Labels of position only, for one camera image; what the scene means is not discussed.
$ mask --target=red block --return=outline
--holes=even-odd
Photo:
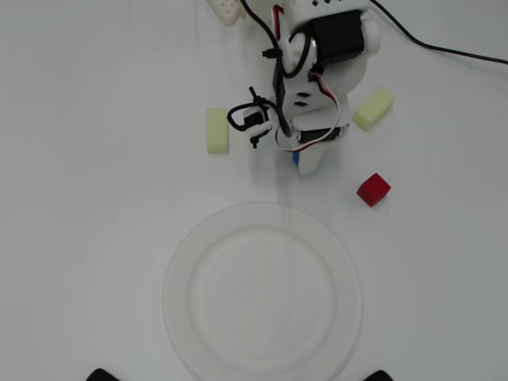
[[[357,194],[367,203],[367,205],[373,207],[388,194],[390,189],[391,187],[388,183],[376,173],[362,184]]]

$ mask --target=plate rim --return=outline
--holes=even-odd
[[[235,210],[235,209],[240,209],[242,207],[250,207],[250,206],[254,206],[254,207],[256,207],[256,206],[277,207],[277,208],[279,208],[281,210],[289,210],[291,213],[297,213],[297,214],[302,215],[304,218],[310,219],[313,223],[315,223],[317,225],[320,225],[321,228],[323,228],[325,231],[328,232],[328,234],[333,238],[333,240],[335,241],[337,246],[341,249],[341,251],[344,254],[344,258],[346,259],[346,261],[348,263],[348,266],[349,266],[349,268],[351,270],[353,281],[355,283],[356,297],[357,297],[357,300],[358,300],[358,306],[357,306],[357,311],[356,311],[357,315],[358,315],[358,318],[356,319],[356,327],[355,327],[354,335],[352,336],[352,339],[348,342],[348,344],[345,346],[347,354],[340,361],[337,362],[336,367],[332,370],[332,372],[329,375],[327,375],[324,379],[320,380],[320,381],[331,381],[335,377],[337,377],[337,375],[341,371],[344,370],[345,366],[348,364],[348,362],[352,358],[352,355],[355,353],[356,347],[358,345],[358,341],[360,339],[360,332],[361,332],[362,326],[364,324],[364,296],[363,296],[363,289],[362,289],[361,282],[360,282],[360,276],[358,274],[358,271],[356,270],[356,265],[355,265],[355,262],[352,259],[351,254],[345,248],[345,246],[342,244],[341,240],[339,240],[339,238],[337,237],[335,232],[331,230],[331,228],[329,228],[323,222],[319,221],[316,217],[314,217],[312,215],[309,215],[306,212],[303,212],[303,211],[301,211],[299,209],[295,209],[292,206],[286,206],[286,205],[278,203],[278,202],[245,202],[245,203],[241,203],[241,204],[235,204],[235,205],[227,206],[226,208],[217,210],[216,212],[213,212],[208,217],[205,217],[204,219],[202,219],[200,222],[198,222],[196,225],[194,225],[194,227],[191,230],[189,230],[189,232],[182,238],[182,240],[179,242],[179,244],[177,245],[176,249],[174,250],[174,252],[172,254],[172,257],[171,257],[171,260],[169,262],[169,265],[167,266],[167,269],[164,272],[163,292],[162,292],[162,300],[161,300],[160,307],[161,307],[161,310],[162,310],[162,318],[163,318],[164,331],[167,334],[167,338],[171,342],[171,346],[174,349],[175,354],[179,358],[180,363],[189,371],[189,373],[193,376],[193,378],[201,380],[201,381],[217,381],[217,380],[210,380],[208,377],[202,377],[202,375],[198,374],[192,368],[192,366],[187,363],[187,361],[185,360],[184,356],[180,352],[178,345],[175,343],[175,338],[173,337],[173,335],[170,332],[169,324],[168,324],[168,321],[167,321],[168,319],[167,319],[167,316],[166,316],[166,306],[165,306],[165,300],[166,300],[166,296],[167,296],[167,293],[168,293],[167,283],[169,281],[169,272],[171,271],[171,268],[173,266],[173,263],[175,261],[176,254],[178,253],[178,251],[181,249],[181,247],[183,247],[189,241],[189,239],[191,238],[193,233],[200,226],[204,225],[206,222],[208,222],[209,220],[215,218],[219,214],[226,213],[229,210]]]

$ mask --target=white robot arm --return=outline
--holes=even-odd
[[[379,30],[365,15],[369,1],[286,0],[283,7],[272,8],[271,29],[246,0],[241,2],[274,45],[264,56],[277,60],[275,100],[261,98],[251,89],[253,102],[232,109],[229,122],[247,132],[254,148],[272,127],[277,128],[278,145],[294,153],[305,175],[347,130],[348,93],[364,77],[368,57],[379,50]],[[243,125],[232,118],[239,110],[244,110]]]

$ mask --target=yellow sponge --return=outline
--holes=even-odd
[[[227,109],[206,111],[206,148],[208,153],[228,153],[229,124]]]
[[[394,104],[394,95],[381,88],[372,93],[365,102],[356,109],[352,116],[360,128],[368,131]]]

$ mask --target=white plate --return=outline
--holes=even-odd
[[[328,381],[360,330],[347,252],[325,226],[276,204],[206,219],[180,244],[164,287],[171,342],[204,381]]]

